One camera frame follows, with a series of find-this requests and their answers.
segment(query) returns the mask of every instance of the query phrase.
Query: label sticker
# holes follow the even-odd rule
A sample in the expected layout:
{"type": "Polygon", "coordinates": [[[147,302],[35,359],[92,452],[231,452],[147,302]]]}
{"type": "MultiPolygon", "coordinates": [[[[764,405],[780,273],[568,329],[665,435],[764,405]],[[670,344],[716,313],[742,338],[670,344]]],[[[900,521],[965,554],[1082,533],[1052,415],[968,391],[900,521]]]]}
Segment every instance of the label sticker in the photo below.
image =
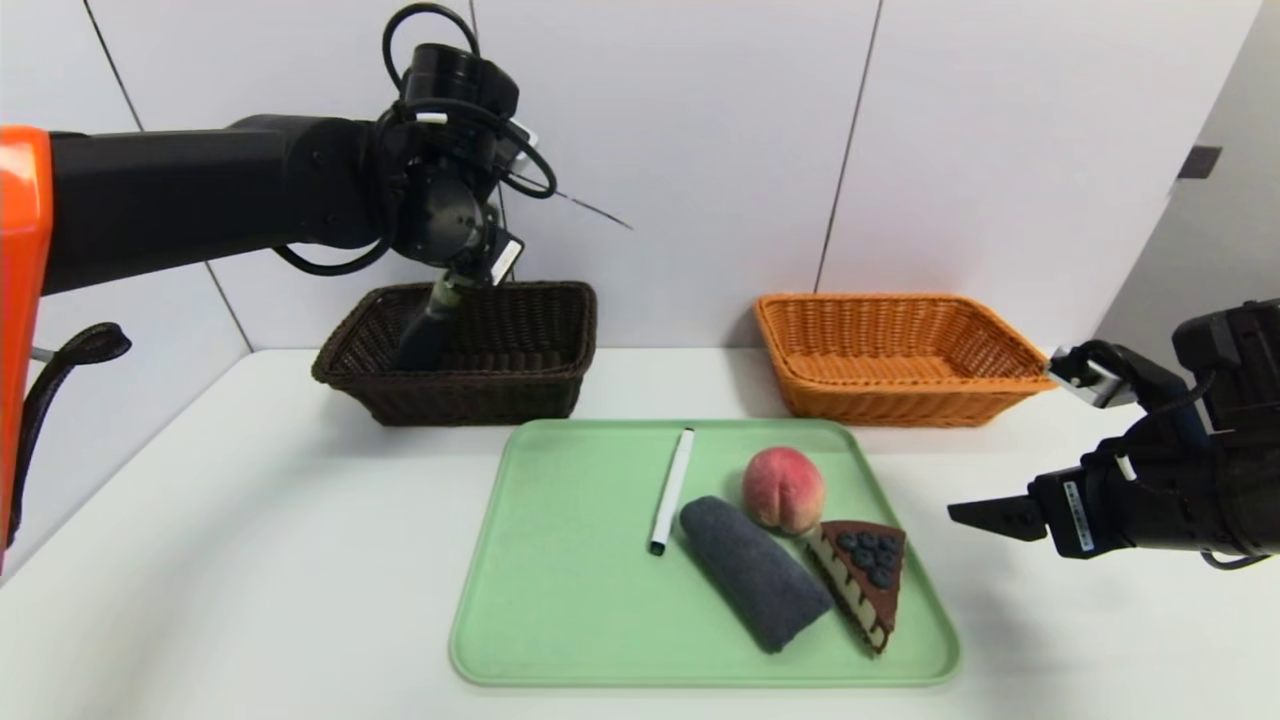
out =
{"type": "Polygon", "coordinates": [[[507,242],[507,247],[502,249],[498,259],[493,261],[493,268],[489,270],[489,274],[493,277],[493,284],[500,284],[506,279],[507,273],[511,272],[511,266],[516,264],[516,258],[520,258],[524,250],[525,243],[516,238],[511,238],[507,242]]]}
{"type": "Polygon", "coordinates": [[[1080,491],[1074,482],[1068,480],[1062,483],[1062,492],[1066,493],[1066,505],[1071,509],[1071,520],[1075,521],[1075,537],[1080,539],[1080,550],[1088,552],[1093,550],[1093,533],[1089,532],[1089,520],[1084,516],[1080,491]]]}

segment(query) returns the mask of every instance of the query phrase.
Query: black strap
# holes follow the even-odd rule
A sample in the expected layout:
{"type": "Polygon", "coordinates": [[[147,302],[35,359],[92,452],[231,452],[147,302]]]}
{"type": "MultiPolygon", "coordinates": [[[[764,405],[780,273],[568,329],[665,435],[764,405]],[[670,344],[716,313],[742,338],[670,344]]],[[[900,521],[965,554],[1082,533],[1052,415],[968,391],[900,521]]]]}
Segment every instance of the black strap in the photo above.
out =
{"type": "Polygon", "coordinates": [[[45,415],[49,406],[63,386],[63,380],[77,365],[96,365],[115,360],[133,347],[129,338],[124,337],[120,325],[115,323],[99,323],[86,328],[76,337],[67,341],[67,345],[45,365],[40,377],[27,392],[27,398],[22,404],[22,428],[18,432],[18,459],[13,473],[13,502],[9,505],[9,537],[5,547],[13,544],[13,538],[18,533],[22,523],[22,492],[27,484],[27,470],[31,468],[31,454],[36,450],[36,439],[40,437],[40,427],[45,424],[45,415]]]}

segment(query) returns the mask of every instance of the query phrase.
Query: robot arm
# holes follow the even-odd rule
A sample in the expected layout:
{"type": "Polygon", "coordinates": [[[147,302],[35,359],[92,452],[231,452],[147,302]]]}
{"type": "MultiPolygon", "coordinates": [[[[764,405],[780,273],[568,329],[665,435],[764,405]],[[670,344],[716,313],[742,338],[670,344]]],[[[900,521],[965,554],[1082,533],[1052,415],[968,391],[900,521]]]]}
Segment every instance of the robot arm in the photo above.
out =
{"type": "MultiPolygon", "coordinates": [[[[20,497],[19,437],[29,455],[44,415],[23,413],[42,295],[264,249],[300,270],[337,275],[394,250],[445,269],[401,338],[397,368],[424,370],[436,363],[465,288],[507,275],[524,243],[500,225],[489,196],[499,182],[535,199],[556,193],[550,167],[511,122],[518,87],[480,56],[466,22],[434,3],[396,13],[381,50],[397,96],[375,122],[253,115],[227,129],[93,137],[0,128],[0,536],[20,497]],[[449,19],[468,50],[419,45],[398,72],[390,41],[415,14],[449,19]],[[545,186],[516,181],[520,160],[538,165],[545,186]],[[369,251],[317,265],[289,249],[300,242],[369,251]]],[[[119,342],[127,348],[123,336],[119,342]]],[[[60,355],[55,374],[110,354],[60,355]]],[[[49,383],[50,395],[59,382],[49,383]]],[[[33,407],[49,401],[27,400],[33,407]]]]}
{"type": "Polygon", "coordinates": [[[951,519],[1021,541],[1052,534],[1064,557],[1158,547],[1236,569],[1280,552],[1280,300],[1188,320],[1174,348],[1192,389],[1119,345],[1057,354],[1050,374],[1064,387],[1098,407],[1137,400],[1147,415],[1025,496],[952,505],[951,519]]]}

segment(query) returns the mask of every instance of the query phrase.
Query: orange wicker basket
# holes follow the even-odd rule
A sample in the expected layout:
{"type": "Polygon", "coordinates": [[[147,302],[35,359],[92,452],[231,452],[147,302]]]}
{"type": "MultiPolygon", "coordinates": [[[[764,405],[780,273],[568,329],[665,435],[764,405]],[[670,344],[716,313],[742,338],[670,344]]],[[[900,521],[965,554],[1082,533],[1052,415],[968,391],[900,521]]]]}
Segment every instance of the orange wicker basket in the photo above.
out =
{"type": "Polygon", "coordinates": [[[794,415],[974,427],[1050,389],[1044,356],[955,295],[768,295],[755,304],[794,415]]]}

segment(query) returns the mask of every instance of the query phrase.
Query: white table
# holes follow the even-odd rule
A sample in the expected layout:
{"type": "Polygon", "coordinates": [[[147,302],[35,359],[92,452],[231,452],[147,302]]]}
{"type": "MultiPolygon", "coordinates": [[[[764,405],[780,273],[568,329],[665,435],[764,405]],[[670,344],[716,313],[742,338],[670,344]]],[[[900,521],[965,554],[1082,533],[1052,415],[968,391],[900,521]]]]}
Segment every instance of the white table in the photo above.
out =
{"type": "MultiPolygon", "coordinates": [[[[384,429],[312,357],[244,359],[0,588],[0,717],[1280,716],[1280,565],[1079,562],[947,519],[1137,416],[1057,391],[980,429],[854,430],[961,635],[951,683],[470,685],[447,638],[511,428],[384,429]]],[[[575,416],[778,415],[760,351],[602,350],[575,416]]]]}

